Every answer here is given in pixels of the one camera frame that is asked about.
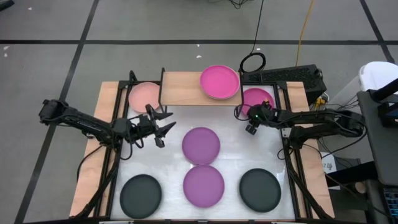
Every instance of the plate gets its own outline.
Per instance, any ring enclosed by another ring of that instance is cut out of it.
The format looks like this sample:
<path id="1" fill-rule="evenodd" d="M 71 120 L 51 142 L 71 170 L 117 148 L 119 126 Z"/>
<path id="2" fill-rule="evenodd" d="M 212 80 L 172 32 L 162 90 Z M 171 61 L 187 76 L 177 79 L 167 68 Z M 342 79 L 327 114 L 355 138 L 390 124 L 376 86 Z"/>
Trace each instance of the plate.
<path id="1" fill-rule="evenodd" d="M 243 92 L 243 101 L 245 105 L 254 106 L 260 105 L 263 101 L 269 101 L 269 104 L 274 108 L 274 100 L 272 96 L 265 90 L 260 88 L 250 88 Z M 242 112 L 248 115 L 249 107 L 243 106 Z"/>
<path id="2" fill-rule="evenodd" d="M 130 218 L 147 218 L 162 200 L 159 182 L 150 175 L 140 174 L 129 179 L 120 193 L 120 206 Z"/>
<path id="3" fill-rule="evenodd" d="M 238 92 L 238 74 L 224 65 L 212 65 L 201 73 L 200 86 L 210 97 L 218 100 L 228 99 Z"/>
<path id="4" fill-rule="evenodd" d="M 182 152 L 195 165 L 212 163 L 220 152 L 220 139 L 208 128 L 194 128 L 182 140 Z"/>
<path id="5" fill-rule="evenodd" d="M 186 174 L 183 190 L 186 198 L 193 205 L 208 208 L 217 204 L 223 197 L 224 178 L 212 166 L 195 166 Z"/>
<path id="6" fill-rule="evenodd" d="M 239 193 L 243 202 L 256 212 L 273 210 L 282 195 L 276 177 L 264 169 L 251 169 L 243 174 Z"/>
<path id="7" fill-rule="evenodd" d="M 159 86 L 152 82 L 134 86 L 130 91 L 129 104 L 138 113 L 146 113 L 145 105 L 147 104 L 156 110 L 159 107 Z"/>

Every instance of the magenta plate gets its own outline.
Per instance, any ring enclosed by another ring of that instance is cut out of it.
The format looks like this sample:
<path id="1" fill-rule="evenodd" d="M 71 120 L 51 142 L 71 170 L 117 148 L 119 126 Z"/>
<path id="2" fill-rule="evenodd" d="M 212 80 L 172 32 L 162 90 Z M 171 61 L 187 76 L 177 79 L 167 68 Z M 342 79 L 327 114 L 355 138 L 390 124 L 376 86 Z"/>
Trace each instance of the magenta plate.
<path id="1" fill-rule="evenodd" d="M 223 197 L 224 178 L 212 166 L 195 166 L 185 175 L 183 189 L 186 198 L 194 206 L 208 208 Z"/>
<path id="2" fill-rule="evenodd" d="M 212 65 L 200 75 L 200 86 L 210 97 L 227 99 L 239 90 L 238 74 L 224 65 Z"/>
<path id="3" fill-rule="evenodd" d="M 243 92 L 243 101 L 245 105 L 254 106 L 261 104 L 263 101 L 269 101 L 271 107 L 274 108 L 274 100 L 272 96 L 265 90 L 260 88 L 250 88 Z M 248 106 L 243 106 L 242 112 L 247 115 L 249 111 Z"/>
<path id="4" fill-rule="evenodd" d="M 194 128 L 182 140 L 182 152 L 195 165 L 210 164 L 220 152 L 220 139 L 208 128 Z"/>

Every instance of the black cable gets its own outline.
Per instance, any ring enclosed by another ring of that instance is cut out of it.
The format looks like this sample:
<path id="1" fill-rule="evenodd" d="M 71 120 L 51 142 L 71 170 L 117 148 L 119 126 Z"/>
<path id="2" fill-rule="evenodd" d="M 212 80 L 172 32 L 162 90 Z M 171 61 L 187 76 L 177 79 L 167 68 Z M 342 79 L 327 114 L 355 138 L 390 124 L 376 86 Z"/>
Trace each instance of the black cable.
<path id="1" fill-rule="evenodd" d="M 250 51 L 250 54 L 249 54 L 248 56 L 244 57 L 243 60 L 241 61 L 241 64 L 239 65 L 239 69 L 240 69 L 243 73 L 248 72 L 248 71 L 245 71 L 245 69 L 243 69 L 243 64 L 245 63 L 245 61 L 246 61 L 247 59 L 249 59 L 249 58 L 252 57 L 252 56 L 255 56 L 255 55 L 260 56 L 260 57 L 262 58 L 262 63 L 261 63 L 261 66 L 260 66 L 259 68 L 255 69 L 254 71 L 251 71 L 251 72 L 257 72 L 257 71 L 263 70 L 263 69 L 265 68 L 265 66 L 266 66 L 266 63 L 267 63 L 266 56 L 265 56 L 263 53 L 260 53 L 260 52 L 253 53 L 254 47 L 256 46 L 257 34 L 258 34 L 258 32 L 259 32 L 259 26 L 260 26 L 260 21 L 261 21 L 261 13 L 262 13 L 262 5 L 263 5 L 263 4 L 264 4 L 264 0 L 261 1 L 260 15 L 259 15 L 258 23 L 257 23 L 256 36 L 254 37 L 253 48 L 252 48 L 252 50 Z"/>
<path id="2" fill-rule="evenodd" d="M 348 145 L 346 145 L 346 146 L 344 146 L 344 147 L 341 147 L 341 148 L 339 148 L 339 149 L 334 150 L 333 152 L 331 152 L 331 153 L 329 153 L 329 154 L 326 154 L 326 155 L 322 156 L 322 159 L 325 158 L 326 156 L 330 156 L 330 155 L 332 155 L 332 154 L 335 153 L 335 152 L 341 151 L 341 150 L 343 150 L 343 149 L 346 149 L 347 147 L 350 147 L 350 146 L 352 146 L 352 145 L 358 143 L 360 140 L 362 140 L 362 139 L 368 134 L 368 129 L 367 129 L 367 127 L 364 126 L 364 128 L 365 128 L 365 133 L 364 133 L 359 139 L 357 139 L 355 142 L 352 142 L 351 144 L 348 144 Z"/>
<path id="3" fill-rule="evenodd" d="M 120 155 L 120 159 L 121 160 L 124 160 L 124 161 L 126 161 L 126 160 L 128 160 L 128 159 L 130 159 L 131 158 L 131 156 L 132 156 L 132 141 L 131 141 L 131 134 L 130 134 L 130 130 L 129 130 L 129 128 L 127 127 L 127 135 L 129 136 L 129 144 L 130 144 L 130 155 L 127 157 L 127 158 L 122 158 L 122 156 Z"/>
<path id="4" fill-rule="evenodd" d="M 323 138 L 318 139 L 318 141 L 319 141 L 319 144 L 321 144 L 321 146 L 322 146 L 327 152 L 331 152 L 331 151 L 326 147 L 325 140 L 323 140 Z M 337 156 L 335 156 L 335 158 L 336 158 L 336 161 L 337 161 L 340 165 L 342 165 L 343 167 L 345 167 L 345 168 L 350 168 L 350 167 L 353 167 L 353 166 L 354 166 L 354 165 L 352 165 L 352 163 L 350 163 L 348 160 L 346 160 L 346 159 L 344 159 L 344 158 L 340 158 L 340 157 L 337 157 Z M 344 165 L 344 164 L 342 164 L 339 160 L 342 160 L 342 161 L 345 161 L 346 163 L 348 163 L 348 164 L 349 164 L 349 167 L 346 166 L 346 165 Z"/>
<path id="5" fill-rule="evenodd" d="M 97 152 L 99 149 L 101 149 L 101 147 L 102 147 L 102 146 L 98 146 L 98 148 L 94 149 L 94 151 L 92 151 L 92 152 L 90 152 L 89 154 L 87 154 L 87 156 L 85 156 L 85 157 L 81 160 L 79 166 L 77 167 L 76 182 L 78 182 L 78 180 L 79 180 L 79 174 L 80 174 L 81 165 L 83 165 L 84 161 L 85 161 L 87 158 L 89 158 L 92 154 L 94 154 L 94 153 Z"/>
<path id="6" fill-rule="evenodd" d="M 139 128 L 137 128 L 137 133 L 138 133 L 138 138 L 139 138 L 139 140 L 140 140 L 140 142 L 141 142 L 141 145 L 139 145 L 136 141 L 134 141 L 134 144 L 139 148 L 139 149 L 142 149 L 143 147 L 144 147 L 144 140 L 142 140 L 142 135 L 141 135 L 141 132 L 140 132 L 140 129 Z"/>
<path id="7" fill-rule="evenodd" d="M 321 154 L 321 152 L 319 151 L 319 149 L 317 149 L 317 148 L 315 148 L 315 147 L 313 147 L 313 146 L 310 146 L 310 145 L 308 145 L 308 144 L 303 144 L 303 145 L 304 145 L 304 146 L 308 146 L 308 147 L 310 147 L 310 148 L 316 150 L 316 152 L 319 153 L 319 156 L 322 157 L 322 154 Z"/>
<path id="8" fill-rule="evenodd" d="M 210 1 L 210 0 L 207 0 L 208 3 L 218 3 L 218 2 L 221 2 L 221 1 L 224 1 L 224 0 L 217 0 L 217 1 Z"/>
<path id="9" fill-rule="evenodd" d="M 229 1 L 235 7 L 235 9 L 240 9 L 242 7 L 242 5 L 246 2 L 248 2 L 249 0 L 239 0 L 239 2 L 234 2 L 233 0 L 229 0 Z"/>
<path id="10" fill-rule="evenodd" d="M 241 119 L 241 118 L 239 118 L 239 115 L 240 115 L 241 112 L 242 112 L 243 106 L 248 106 L 248 107 L 252 108 L 252 106 L 246 105 L 246 104 L 241 104 L 241 105 L 235 106 L 235 109 L 234 109 L 234 117 L 235 117 L 236 119 L 240 120 L 240 121 L 249 121 L 250 118 L 246 118 L 246 119 Z"/>
<path id="11" fill-rule="evenodd" d="M 292 153 L 293 153 L 293 149 L 292 148 L 289 148 L 289 149 L 291 149 L 291 151 L 289 152 L 289 155 L 291 155 Z M 283 148 L 282 149 L 280 149 L 279 151 L 278 151 L 278 153 L 276 154 L 276 157 L 278 157 L 278 159 L 279 160 L 285 160 L 285 158 L 281 158 L 280 156 L 279 156 L 279 154 L 280 154 L 280 152 L 282 152 L 282 150 L 284 150 Z"/>
<path id="12" fill-rule="evenodd" d="M 132 117 L 132 118 L 129 118 L 128 120 L 132 120 L 132 119 L 136 119 L 136 118 L 138 118 L 139 117 L 139 115 L 138 116 L 135 116 L 135 117 Z"/>
<path id="13" fill-rule="evenodd" d="M 348 104 L 346 104 L 344 106 L 341 106 L 338 103 L 332 103 L 332 104 L 326 104 L 325 107 L 327 107 L 327 106 L 339 106 L 339 108 L 337 108 L 337 111 L 339 111 L 339 110 L 347 110 L 347 109 L 351 109 L 351 108 L 355 108 L 355 107 L 359 106 L 359 103 L 357 103 L 357 102 L 358 102 L 358 100 L 355 100 L 355 101 L 352 101 L 351 103 L 348 103 Z"/>
<path id="14" fill-rule="evenodd" d="M 359 198 L 352 190 L 350 190 L 349 188 L 347 188 L 346 186 L 344 186 L 343 184 L 339 183 L 337 180 L 335 180 L 334 178 L 330 177 L 327 173 L 325 173 L 325 176 L 327 178 L 329 178 L 331 181 L 333 181 L 334 183 L 336 183 L 337 185 L 339 185 L 340 187 L 344 188 L 348 193 L 350 193 L 352 196 L 354 196 L 354 198 L 356 198 L 359 201 L 365 202 L 367 203 L 373 210 L 379 212 L 380 214 L 384 215 L 387 218 L 393 219 L 395 221 L 398 221 L 398 218 L 393 217 L 385 212 L 383 212 L 382 210 L 376 208 L 375 206 L 373 206 L 370 202 L 368 202 L 367 200 L 363 200 L 361 198 Z"/>

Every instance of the white table surface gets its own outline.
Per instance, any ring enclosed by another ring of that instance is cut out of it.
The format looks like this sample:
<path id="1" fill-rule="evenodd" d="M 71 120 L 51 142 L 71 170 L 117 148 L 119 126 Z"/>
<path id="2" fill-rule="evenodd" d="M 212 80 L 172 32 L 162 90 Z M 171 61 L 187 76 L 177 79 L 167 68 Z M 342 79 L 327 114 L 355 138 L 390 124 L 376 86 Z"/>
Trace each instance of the white table surface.
<path id="1" fill-rule="evenodd" d="M 271 86 L 244 86 L 262 88 L 274 97 Z M 285 168 L 285 161 L 277 158 L 282 149 L 280 132 L 261 126 L 256 135 L 245 131 L 248 122 L 238 121 L 231 106 L 169 106 L 174 115 L 158 121 L 159 126 L 176 121 L 177 124 L 164 138 L 165 147 L 158 148 L 153 136 L 144 140 L 145 147 L 133 146 L 133 155 L 128 161 L 121 161 L 114 192 L 111 219 L 129 219 L 121 210 L 119 197 L 123 185 L 135 175 L 149 174 L 162 187 L 162 201 L 151 219 L 208 219 L 208 220 L 291 220 L 294 219 L 292 198 Z M 136 116 L 129 109 L 128 118 Z M 185 174 L 193 167 L 183 155 L 182 139 L 196 127 L 212 129 L 220 138 L 221 150 L 211 166 L 223 175 L 225 190 L 222 199 L 210 208 L 198 208 L 184 196 L 182 183 Z M 124 142 L 122 157 L 130 153 L 129 144 Z M 273 173 L 282 189 L 278 206 L 270 212 L 258 213 L 248 208 L 239 195 L 239 180 L 250 169 L 263 168 Z"/>

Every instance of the wooden shelf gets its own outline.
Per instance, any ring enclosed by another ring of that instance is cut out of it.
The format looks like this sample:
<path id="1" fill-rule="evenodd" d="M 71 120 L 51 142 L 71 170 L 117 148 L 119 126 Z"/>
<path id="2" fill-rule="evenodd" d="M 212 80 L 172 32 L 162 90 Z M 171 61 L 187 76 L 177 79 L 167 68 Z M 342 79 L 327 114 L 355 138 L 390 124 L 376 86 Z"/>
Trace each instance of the wooden shelf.
<path id="1" fill-rule="evenodd" d="M 238 92 L 226 100 L 216 100 L 206 95 L 200 87 L 201 72 L 164 72 L 162 80 L 162 105 L 238 106 L 242 104 L 242 93 Z"/>

